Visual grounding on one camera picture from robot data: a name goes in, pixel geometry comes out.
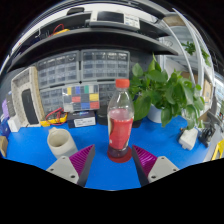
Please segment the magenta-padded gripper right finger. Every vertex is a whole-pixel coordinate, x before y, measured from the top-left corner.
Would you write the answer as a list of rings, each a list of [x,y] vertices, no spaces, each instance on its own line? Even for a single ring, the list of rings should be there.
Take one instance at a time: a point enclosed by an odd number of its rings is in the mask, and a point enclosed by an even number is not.
[[[156,157],[147,150],[133,145],[132,157],[135,162],[141,186],[153,183],[179,170],[167,157]]]

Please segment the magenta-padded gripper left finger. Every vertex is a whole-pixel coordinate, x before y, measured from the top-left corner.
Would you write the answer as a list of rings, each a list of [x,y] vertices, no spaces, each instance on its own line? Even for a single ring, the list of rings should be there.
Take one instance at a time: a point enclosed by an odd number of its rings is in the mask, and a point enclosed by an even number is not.
[[[90,145],[70,157],[61,156],[47,171],[79,186],[85,186],[94,156],[95,145]]]

